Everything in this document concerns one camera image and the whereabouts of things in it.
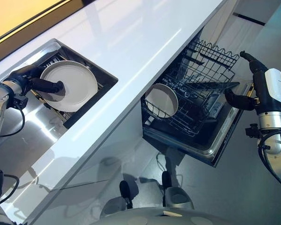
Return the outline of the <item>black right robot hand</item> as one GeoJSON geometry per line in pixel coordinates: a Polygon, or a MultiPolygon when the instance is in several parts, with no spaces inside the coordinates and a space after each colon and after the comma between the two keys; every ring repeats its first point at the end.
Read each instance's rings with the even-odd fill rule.
{"type": "Polygon", "coordinates": [[[236,95],[231,89],[226,89],[224,91],[226,101],[234,108],[255,110],[257,114],[281,112],[281,71],[268,69],[245,51],[241,51],[240,56],[249,62],[256,97],[236,95]]]}

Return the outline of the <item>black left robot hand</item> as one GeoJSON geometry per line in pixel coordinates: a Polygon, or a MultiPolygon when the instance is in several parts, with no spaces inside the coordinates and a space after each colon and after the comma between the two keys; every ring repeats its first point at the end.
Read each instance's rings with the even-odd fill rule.
{"type": "Polygon", "coordinates": [[[66,90],[62,81],[54,83],[40,78],[45,69],[46,67],[43,66],[24,66],[11,72],[5,81],[11,81],[19,85],[20,95],[22,96],[26,95],[30,90],[65,96],[66,90]]]}

